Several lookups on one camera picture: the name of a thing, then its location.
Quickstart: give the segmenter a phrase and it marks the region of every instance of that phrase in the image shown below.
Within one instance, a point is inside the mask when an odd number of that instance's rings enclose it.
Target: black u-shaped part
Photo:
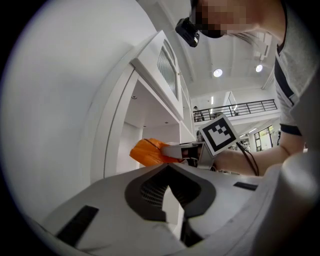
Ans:
[[[168,186],[184,209],[181,241],[192,246],[202,237],[191,229],[188,218],[203,215],[213,203],[216,189],[211,182],[175,164],[163,164],[132,180],[125,189],[125,200],[143,219],[165,222],[162,206]]]

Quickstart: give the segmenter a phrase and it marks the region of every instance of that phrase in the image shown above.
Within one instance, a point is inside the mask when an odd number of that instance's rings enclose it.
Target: head-mounted camera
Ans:
[[[191,14],[187,18],[179,20],[175,27],[175,31],[188,43],[191,47],[196,47],[199,43],[201,32],[209,38],[220,38],[224,35],[221,30],[209,29],[208,24],[203,24],[202,12],[197,11],[199,0],[191,0]]]

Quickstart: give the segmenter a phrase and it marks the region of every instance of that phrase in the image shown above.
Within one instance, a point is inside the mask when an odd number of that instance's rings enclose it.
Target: orange cloth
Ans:
[[[141,139],[130,151],[130,157],[144,166],[154,166],[164,163],[180,163],[182,160],[164,156],[161,154],[162,147],[169,146],[155,138]]]

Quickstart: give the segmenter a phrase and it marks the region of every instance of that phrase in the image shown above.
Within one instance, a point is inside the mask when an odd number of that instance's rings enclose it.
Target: balcony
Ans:
[[[232,118],[267,111],[275,111],[277,109],[275,100],[268,99],[197,110],[193,112],[193,118],[194,122],[197,123],[213,120],[220,114],[225,114],[227,118]]]

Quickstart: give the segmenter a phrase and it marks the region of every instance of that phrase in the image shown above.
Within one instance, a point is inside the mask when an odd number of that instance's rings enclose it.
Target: round ceiling light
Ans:
[[[256,66],[255,71],[261,72],[263,68],[264,67],[262,65],[258,65],[258,66]]]
[[[213,72],[213,75],[218,78],[218,77],[221,77],[222,75],[222,70],[221,69],[216,69],[214,72]]]

